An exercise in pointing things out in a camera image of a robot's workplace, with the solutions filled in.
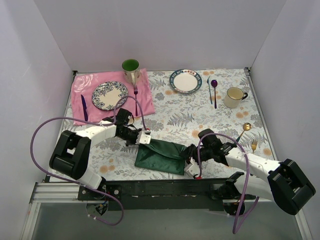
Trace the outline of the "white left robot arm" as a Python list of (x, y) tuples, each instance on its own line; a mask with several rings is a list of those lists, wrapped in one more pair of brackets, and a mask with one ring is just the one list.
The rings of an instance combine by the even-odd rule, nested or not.
[(95, 200), (106, 196), (106, 180), (89, 169), (89, 156), (92, 147), (101, 142), (118, 137), (126, 141), (126, 145), (138, 145), (143, 129), (129, 124), (131, 112), (120, 108), (115, 118), (107, 117), (98, 125), (72, 132), (61, 133), (52, 156), (49, 167), (72, 180), (89, 187), (89, 194)]

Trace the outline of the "dark green cloth napkin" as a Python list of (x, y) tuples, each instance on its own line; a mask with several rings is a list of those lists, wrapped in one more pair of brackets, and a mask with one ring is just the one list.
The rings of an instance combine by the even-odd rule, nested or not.
[(149, 144), (138, 148), (134, 166), (147, 170), (176, 175), (184, 174), (186, 158), (181, 155), (187, 147), (164, 140), (151, 139)]

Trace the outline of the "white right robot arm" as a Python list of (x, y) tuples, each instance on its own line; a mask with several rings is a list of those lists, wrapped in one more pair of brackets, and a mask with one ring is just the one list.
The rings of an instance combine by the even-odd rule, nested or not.
[(260, 197), (296, 215), (316, 193), (307, 176), (291, 159), (275, 161), (246, 153), (237, 141), (223, 143), (209, 128), (201, 131), (198, 137), (199, 145), (192, 144), (180, 154), (186, 159), (185, 172), (190, 177), (201, 177), (201, 164), (208, 160), (238, 169), (213, 190), (216, 199), (231, 200), (241, 195)]

